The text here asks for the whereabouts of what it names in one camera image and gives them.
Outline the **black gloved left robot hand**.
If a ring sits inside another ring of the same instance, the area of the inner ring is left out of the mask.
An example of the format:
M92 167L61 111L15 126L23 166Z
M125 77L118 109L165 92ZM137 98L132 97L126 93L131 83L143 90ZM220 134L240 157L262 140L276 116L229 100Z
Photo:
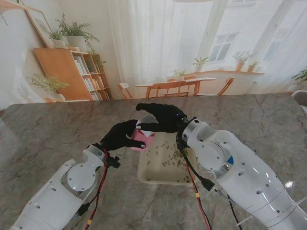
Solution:
M118 150L122 147L128 148L146 148L146 145L142 141L133 140L131 138L137 120L129 120L114 125L110 131L100 141L100 146L107 151Z

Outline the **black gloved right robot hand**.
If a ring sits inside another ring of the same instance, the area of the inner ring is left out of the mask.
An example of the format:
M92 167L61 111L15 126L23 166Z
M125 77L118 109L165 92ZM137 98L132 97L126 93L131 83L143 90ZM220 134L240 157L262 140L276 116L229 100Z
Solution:
M157 123L139 123L136 127L142 131L176 133L180 124L187 122L187 116L174 105L160 103L139 103L136 110L152 114Z

